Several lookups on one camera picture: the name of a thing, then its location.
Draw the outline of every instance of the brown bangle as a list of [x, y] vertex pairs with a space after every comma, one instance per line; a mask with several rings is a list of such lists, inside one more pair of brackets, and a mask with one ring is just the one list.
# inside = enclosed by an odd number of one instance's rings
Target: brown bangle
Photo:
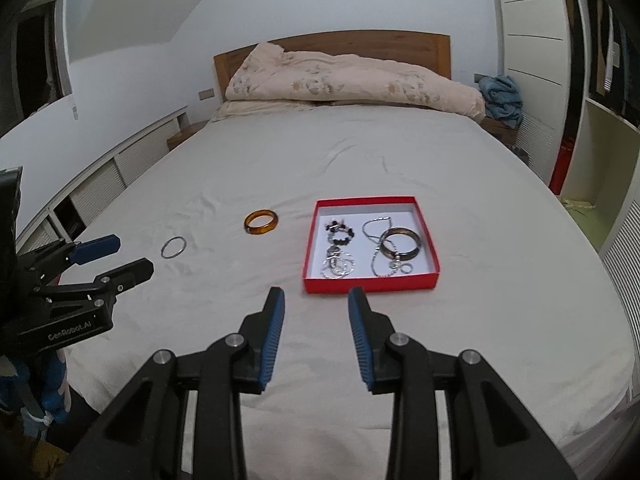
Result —
[[[258, 227], [251, 227], [249, 224], [259, 218], [260, 216], [270, 216], [271, 221], [265, 225], [258, 225]], [[270, 209], [260, 209], [260, 211], [254, 211], [247, 218], [244, 219], [244, 230], [251, 235], [263, 235], [269, 231], [273, 231], [278, 225], [278, 215]]]
[[[395, 251], [392, 251], [385, 245], [385, 241], [387, 238], [393, 235], [408, 236], [415, 242], [415, 249], [407, 253], [401, 253], [399, 251], [396, 253]], [[398, 256], [398, 259], [401, 262], [408, 262], [409, 260], [413, 260], [420, 253], [421, 247], [422, 247], [422, 240], [420, 240], [420, 235], [418, 235], [418, 233], [415, 233], [414, 231], [411, 231], [411, 229], [407, 229], [405, 227], [392, 227], [391, 229], [387, 229], [385, 232], [383, 232], [380, 235], [380, 252], [384, 254], [387, 258], [390, 258], [392, 260], [396, 259], [396, 255]]]

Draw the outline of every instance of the sloped ceiling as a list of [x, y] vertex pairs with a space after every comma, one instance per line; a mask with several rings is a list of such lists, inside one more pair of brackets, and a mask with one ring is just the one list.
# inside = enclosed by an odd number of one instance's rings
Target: sloped ceiling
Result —
[[169, 41], [199, 1], [94, 0], [70, 38], [69, 56]]

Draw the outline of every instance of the metal screw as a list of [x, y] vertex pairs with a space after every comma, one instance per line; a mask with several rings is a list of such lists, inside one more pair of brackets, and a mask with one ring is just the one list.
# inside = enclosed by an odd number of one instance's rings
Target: metal screw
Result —
[[389, 341], [396, 346], [404, 346], [409, 343], [409, 336], [402, 332], [394, 332], [389, 336]]
[[168, 350], [158, 350], [154, 354], [154, 362], [159, 365], [165, 365], [171, 360], [171, 352]]
[[225, 343], [232, 348], [238, 348], [244, 343], [244, 336], [242, 334], [229, 334], [225, 337]]
[[475, 350], [465, 350], [462, 352], [462, 360], [468, 365], [477, 365], [482, 358]]

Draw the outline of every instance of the open shelf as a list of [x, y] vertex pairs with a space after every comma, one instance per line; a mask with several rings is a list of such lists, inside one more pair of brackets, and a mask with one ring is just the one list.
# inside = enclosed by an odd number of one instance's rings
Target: open shelf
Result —
[[639, 153], [638, 129], [596, 101], [585, 99], [561, 197], [595, 206], [590, 211], [570, 211], [570, 215], [597, 251], [620, 214]]

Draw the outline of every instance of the bed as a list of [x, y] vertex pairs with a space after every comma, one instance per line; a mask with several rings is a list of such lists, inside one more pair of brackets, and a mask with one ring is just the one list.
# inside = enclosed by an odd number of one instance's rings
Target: bed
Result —
[[[276, 43], [450, 74], [440, 35], [342, 31]], [[223, 90], [250, 51], [216, 58]], [[120, 252], [63, 276], [89, 281], [141, 257], [156, 267], [118, 298], [110, 332], [68, 349], [70, 384], [101, 411], [155, 350], [205, 349], [281, 286], [287, 316], [273, 381], [260, 397], [242, 398], [250, 478], [382, 478], [392, 399], [370, 396], [360, 380], [346, 298], [305, 294], [302, 265], [316, 200], [398, 194], [417, 198], [442, 273], [434, 290], [370, 295], [372, 308], [432, 350], [478, 349], [580, 476], [592, 478], [585, 464], [594, 428], [624, 399], [635, 361], [620, 301], [544, 184], [472, 120], [434, 110], [348, 105], [239, 116], [209, 123], [173, 150], [82, 234], [116, 233]], [[261, 208], [280, 224], [247, 235], [242, 220]], [[176, 235], [186, 250], [161, 259]], [[190, 420], [187, 442], [192, 431]], [[441, 431], [446, 472], [444, 422]], [[188, 470], [188, 445], [184, 455]]]

